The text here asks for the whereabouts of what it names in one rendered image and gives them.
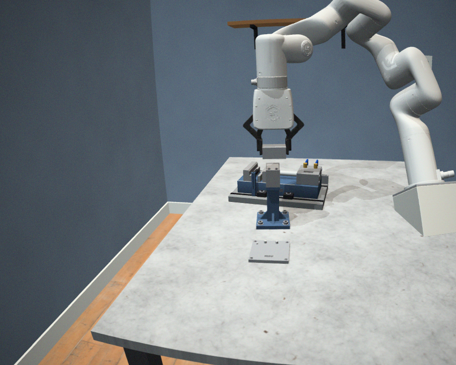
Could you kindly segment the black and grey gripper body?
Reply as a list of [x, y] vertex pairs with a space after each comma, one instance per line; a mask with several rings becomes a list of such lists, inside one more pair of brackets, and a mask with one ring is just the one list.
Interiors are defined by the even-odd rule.
[[294, 125], [291, 89], [257, 87], [253, 98], [253, 124], [259, 130], [291, 129]]

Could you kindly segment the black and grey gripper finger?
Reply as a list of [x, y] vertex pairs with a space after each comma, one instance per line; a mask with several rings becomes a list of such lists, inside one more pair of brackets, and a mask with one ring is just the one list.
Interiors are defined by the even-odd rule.
[[291, 151], [291, 139], [298, 133], [298, 131], [304, 126], [304, 123], [294, 114], [294, 121], [297, 123], [297, 126], [293, 128], [292, 131], [290, 129], [285, 129], [287, 134], [285, 138], [285, 145], [286, 145], [286, 154], [289, 155], [289, 151]]
[[257, 132], [250, 126], [250, 124], [253, 122], [253, 114], [250, 116], [250, 118], [243, 124], [243, 127], [252, 135], [256, 138], [257, 140], [257, 151], [260, 152], [260, 155], [262, 155], [262, 138], [261, 134], [263, 130], [257, 130]]

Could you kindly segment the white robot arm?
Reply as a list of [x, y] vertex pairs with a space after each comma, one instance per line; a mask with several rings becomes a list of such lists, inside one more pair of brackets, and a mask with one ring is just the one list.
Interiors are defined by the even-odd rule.
[[348, 37], [373, 55], [388, 88], [416, 82], [390, 101], [409, 185], [404, 190], [416, 184], [445, 182], [443, 179], [454, 177], [454, 171], [437, 169], [429, 129], [419, 119], [441, 104], [442, 94], [418, 48], [399, 52], [392, 40], [377, 34], [391, 18], [388, 6], [379, 0], [333, 0], [307, 19], [256, 38], [257, 78], [251, 83], [258, 88], [286, 88], [287, 63], [307, 61], [313, 45], [328, 41], [348, 25]]

